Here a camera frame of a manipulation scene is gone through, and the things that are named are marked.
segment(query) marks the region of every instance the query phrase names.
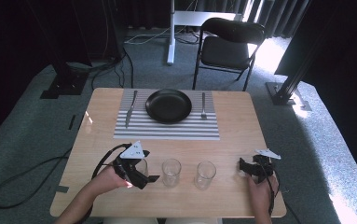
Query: wooden table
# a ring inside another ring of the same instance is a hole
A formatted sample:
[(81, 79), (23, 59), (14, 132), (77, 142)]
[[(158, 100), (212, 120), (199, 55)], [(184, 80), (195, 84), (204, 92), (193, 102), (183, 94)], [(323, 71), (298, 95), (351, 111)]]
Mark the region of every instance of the wooden table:
[[(73, 150), (62, 175), (50, 213), (57, 217), (90, 181), (92, 172), (103, 155), (122, 143), (138, 139), (114, 139), (122, 89), (96, 89), (90, 99)], [(256, 149), (266, 148), (254, 111), (251, 96), (243, 91), (213, 91), (214, 108), (220, 140), (152, 140), (142, 139), (150, 175), (161, 175), (161, 164), (175, 158), (182, 164), (180, 183), (167, 188), (161, 178), (144, 189), (116, 189), (99, 196), (93, 207), (95, 217), (253, 217), (247, 183), (239, 174), (238, 161), (251, 161)], [(112, 154), (113, 160), (120, 151)], [(206, 190), (193, 184), (201, 161), (216, 166), (216, 176)], [(273, 217), (286, 214), (279, 193)]]

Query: gray carpet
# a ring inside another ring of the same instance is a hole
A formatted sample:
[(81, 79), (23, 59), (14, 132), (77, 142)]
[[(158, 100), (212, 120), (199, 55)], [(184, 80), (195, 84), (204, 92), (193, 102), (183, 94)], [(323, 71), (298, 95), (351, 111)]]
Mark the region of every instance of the gray carpet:
[[(166, 64), (167, 46), (166, 38), (156, 38), (142, 45), (125, 45), (133, 62), (135, 88), (191, 89), (197, 46), (177, 41), (175, 61), (171, 66)], [(130, 61), (126, 57), (115, 70), (91, 73), (81, 95), (63, 95), (55, 100), (39, 98), (55, 76), (53, 68), (48, 66), (34, 77), (0, 127), (0, 183), (41, 161), (61, 156), (73, 145), (80, 118), (92, 93), (91, 79), (96, 75), (94, 87), (118, 88), (120, 81), (125, 88), (130, 88)], [(241, 91), (243, 79), (236, 82), (234, 76), (201, 71), (197, 89)], [(268, 147), (282, 156), (276, 165), (284, 200), (302, 223), (357, 223), (357, 165), (312, 86), (300, 83), (298, 87), (312, 108), (307, 114), (297, 113), (291, 106), (271, 103), (265, 83), (283, 82), (285, 79), (273, 76), (257, 63), (247, 90), (253, 97)], [(70, 128), (73, 115), (76, 119)], [(13, 204), (28, 196), (54, 163), (36, 168), (1, 188), (0, 203)], [(0, 209), (0, 223), (53, 222), (55, 217), (49, 214), (49, 208), (64, 166), (65, 161), (28, 202), (11, 209)], [(101, 221), (92, 217), (87, 223)], [(273, 222), (297, 223), (291, 210), (285, 217), (273, 218)], [(254, 220), (224, 218), (224, 223), (254, 223)]]

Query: knife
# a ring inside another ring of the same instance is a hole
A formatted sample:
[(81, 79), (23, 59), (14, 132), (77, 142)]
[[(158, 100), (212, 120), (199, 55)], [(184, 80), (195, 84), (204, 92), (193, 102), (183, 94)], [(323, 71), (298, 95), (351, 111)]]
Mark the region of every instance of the knife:
[(129, 122), (130, 122), (132, 111), (134, 110), (134, 105), (135, 105), (136, 100), (137, 100), (137, 91), (134, 91), (134, 96), (132, 98), (131, 107), (130, 107), (128, 113), (126, 114), (126, 128), (129, 128)]

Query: fork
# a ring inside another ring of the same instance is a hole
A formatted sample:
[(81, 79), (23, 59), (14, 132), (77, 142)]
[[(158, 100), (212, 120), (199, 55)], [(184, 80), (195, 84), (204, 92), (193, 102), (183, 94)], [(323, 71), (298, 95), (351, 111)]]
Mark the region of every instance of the fork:
[(202, 94), (202, 111), (201, 111), (201, 118), (207, 119), (207, 114), (205, 113), (205, 93)]

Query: cable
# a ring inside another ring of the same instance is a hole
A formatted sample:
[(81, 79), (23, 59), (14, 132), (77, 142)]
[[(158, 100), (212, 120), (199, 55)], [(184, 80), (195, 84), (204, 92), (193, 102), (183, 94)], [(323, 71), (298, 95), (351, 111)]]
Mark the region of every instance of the cable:
[(119, 86), (120, 86), (120, 88), (123, 88), (124, 85), (125, 85), (125, 73), (124, 73), (123, 70), (122, 70), (122, 64), (123, 64), (123, 61), (122, 61), (121, 64), (120, 64), (120, 70), (122, 71), (122, 77), (120, 77), (120, 74), (117, 72), (117, 67), (116, 67), (116, 66), (114, 67), (114, 72), (115, 72), (115, 74), (117, 74), (117, 77), (118, 77), (118, 79), (119, 79)]
[(124, 88), (125, 86), (125, 82), (126, 82), (126, 75), (125, 75), (125, 71), (123, 71), (123, 66), (124, 66), (124, 61), (122, 61), (119, 69), (120, 69), (120, 72), (122, 73), (122, 77), (123, 77), (123, 82), (122, 82), (122, 85), (121, 87)]
[[(196, 2), (196, 4), (195, 4), (195, 6), (194, 6), (193, 11), (196, 11), (196, 8), (197, 8), (197, 5), (198, 5), (198, 0), (193, 0), (193, 1), (189, 4), (189, 6), (186, 8), (185, 11), (188, 11), (189, 8), (193, 5), (194, 2)], [(186, 26), (184, 26), (184, 28), (182, 28), (180, 31), (175, 32), (175, 33), (178, 34), (178, 33), (180, 33), (181, 31), (183, 31), (185, 28), (186, 28)], [(171, 28), (167, 28), (166, 30), (164, 30), (163, 32), (161, 32), (161, 33), (158, 34), (158, 35), (136, 35), (136, 36), (132, 37), (131, 39), (125, 41), (124, 43), (125, 43), (125, 44), (132, 44), (132, 45), (142, 45), (142, 44), (145, 44), (145, 43), (151, 41), (152, 39), (155, 39), (155, 38), (158, 37), (158, 36), (163, 35), (164, 33), (166, 33), (166, 32), (167, 32), (168, 30), (170, 30), (170, 29), (171, 29)], [(136, 38), (138, 38), (138, 37), (141, 37), (141, 36), (152, 36), (152, 37), (149, 38), (149, 39), (147, 39), (147, 40), (145, 40), (144, 42), (141, 42), (141, 43), (132, 43), (132, 42), (131, 42), (132, 40), (134, 40), (134, 39), (136, 39)]]
[(266, 173), (265, 167), (263, 167), (263, 162), (259, 162), (260, 167), (262, 167), (262, 170), (266, 176), (266, 180), (268, 181), (268, 186), (270, 187), (270, 206), (268, 207), (268, 213), (271, 215), (274, 209), (274, 198), (277, 196), (274, 192), (273, 187), (271, 186), (270, 179), (268, 178), (268, 174)]
[(123, 48), (125, 51), (126, 56), (128, 56), (129, 62), (130, 62), (130, 68), (131, 68), (131, 87), (134, 88), (134, 66), (132, 65), (132, 60), (128, 52), (126, 51), (125, 48)]
[(105, 70), (119, 62), (120, 61), (117, 61), (117, 59), (114, 59), (114, 60), (109, 61), (108, 63), (102, 64), (102, 65), (99, 65), (96, 67), (91, 67), (91, 68), (79, 68), (79, 67), (75, 67), (72, 65), (68, 65), (68, 67), (71, 69), (71, 71), (74, 71), (77, 73), (91, 73), (91, 72), (96, 72), (96, 71), (100, 71), (100, 70)]
[(105, 48), (104, 48), (104, 51), (103, 51), (103, 58), (105, 57), (105, 53), (106, 53), (106, 50), (108, 49), (108, 41), (109, 41), (109, 25), (108, 25), (108, 18), (107, 18), (107, 15), (106, 15), (106, 10), (105, 10), (105, 5), (104, 5), (104, 2), (102, 0), (102, 5), (103, 5), (103, 12), (104, 12), (104, 17), (105, 17), (105, 27), (106, 27), (106, 40), (105, 40)]
[(199, 36), (195, 35), (195, 33), (193, 31), (190, 34), (196, 38), (195, 41), (187, 41), (187, 40), (184, 40), (184, 39), (176, 37), (176, 36), (175, 36), (175, 40), (180, 43), (183, 43), (183, 44), (197, 45), (199, 43)]
[[(161, 33), (158, 34), (158, 35), (137, 35), (137, 36), (135, 36), (135, 37), (133, 37), (133, 38), (131, 38), (131, 39), (125, 41), (124, 43), (125, 43), (125, 44), (132, 44), (132, 45), (142, 45), (142, 44), (145, 44), (145, 43), (147, 43), (147, 42), (149, 42), (149, 41), (155, 39), (156, 37), (158, 37), (158, 36), (160, 36), (160, 35), (163, 35), (163, 34), (166, 33), (168, 30), (170, 30), (170, 28), (167, 28), (166, 30), (164, 30), (163, 32), (161, 32)], [(140, 37), (140, 36), (153, 36), (153, 37), (151, 37), (151, 38), (149, 38), (149, 39), (147, 39), (147, 40), (145, 40), (144, 42), (141, 42), (141, 43), (132, 43), (132, 42), (131, 42), (133, 39), (135, 39), (135, 38), (137, 38), (137, 37)]]
[[(105, 165), (105, 161), (109, 158), (109, 156), (111, 156), (111, 154), (117, 150), (118, 148), (129, 148), (131, 147), (131, 144), (121, 144), (117, 147), (112, 148), (111, 150), (107, 151), (106, 154), (103, 156), (103, 158), (99, 161), (99, 163), (97, 164), (96, 168), (93, 171), (93, 175), (91, 176), (91, 179), (94, 179), (94, 177), (97, 176), (97, 174), (100, 171), (100, 168)], [(93, 210), (93, 204), (91, 205), (90, 209), (88, 210), (88, 212), (86, 213), (86, 215), (84, 215), (79, 221), (77, 221), (77, 223), (83, 223), (86, 221), (86, 219), (88, 219), (90, 217), (91, 211)]]
[(300, 219), (297, 217), (296, 213), (294, 212), (294, 210), (291, 208), (291, 206), (286, 202), (283, 201), (285, 203), (285, 206), (289, 209), (289, 211), (291, 211), (292, 215), (294, 216), (295, 220), (297, 223), (301, 224)]
[(8, 205), (6, 205), (6, 204), (1, 204), (1, 203), (0, 203), (0, 209), (8, 209), (8, 208), (17, 207), (17, 206), (19, 206), (19, 205), (21, 205), (21, 204), (26, 203), (26, 202), (29, 201), (30, 199), (32, 199), (32, 198), (35, 196), (35, 194), (42, 188), (42, 186), (45, 184), (45, 182), (48, 180), (48, 178), (49, 178), (50, 175), (53, 173), (53, 171), (56, 169), (56, 167), (60, 164), (60, 162), (61, 162), (62, 160), (67, 160), (67, 159), (68, 159), (68, 157), (66, 156), (66, 154), (67, 154), (68, 152), (70, 152), (70, 151), (71, 151), (71, 148), (68, 149), (67, 151), (65, 151), (64, 154), (63, 154), (62, 156), (60, 156), (60, 157), (54, 157), (54, 158), (48, 159), (48, 160), (46, 160), (46, 161), (42, 161), (42, 162), (38, 163), (37, 165), (31, 167), (30, 169), (28, 169), (28, 170), (26, 170), (26, 171), (24, 171), (24, 172), (22, 172), (22, 173), (20, 173), (20, 174), (14, 175), (14, 176), (12, 176), (11, 178), (7, 179), (6, 181), (2, 182), (2, 183), (0, 184), (0, 189), (1, 189), (3, 186), (7, 185), (8, 183), (12, 182), (13, 180), (15, 180), (15, 179), (17, 179), (17, 178), (19, 178), (19, 177), (21, 177), (21, 176), (23, 176), (23, 175), (26, 175), (27, 173), (31, 172), (33, 169), (35, 169), (35, 168), (37, 168), (37, 167), (39, 167), (39, 166), (41, 166), (41, 165), (43, 165), (43, 164), (46, 164), (46, 163), (48, 163), (48, 162), (50, 162), (50, 161), (58, 160), (58, 161), (56, 162), (56, 164), (52, 167), (52, 169), (49, 171), (49, 173), (47, 174), (47, 176), (42, 180), (41, 184), (40, 184), (40, 185), (35, 189), (35, 191), (33, 191), (28, 197), (26, 197), (25, 199), (23, 199), (22, 201), (20, 201), (20, 202), (18, 202), (18, 203), (13, 203), (13, 204), (8, 204)]
[(274, 171), (274, 173), (276, 174), (277, 183), (278, 183), (278, 185), (277, 185), (277, 193), (276, 193), (276, 195), (275, 195), (275, 196), (277, 197), (277, 194), (278, 194), (278, 192), (280, 191), (281, 180), (280, 180), (280, 175), (278, 174), (277, 170), (276, 170), (276, 169), (273, 169), (273, 171)]
[(124, 60), (125, 56), (123, 56), (123, 58), (121, 60), (119, 60), (118, 62), (109, 63), (106, 66), (104, 66), (103, 68), (100, 68), (100, 70), (93, 77), (91, 77), (91, 82), (90, 82), (91, 88), (93, 90), (95, 89), (94, 88), (94, 80), (96, 79), (96, 77), (99, 77), (102, 74), (103, 71), (111, 69), (111, 68), (117, 66), (118, 63), (120, 63), (121, 61)]

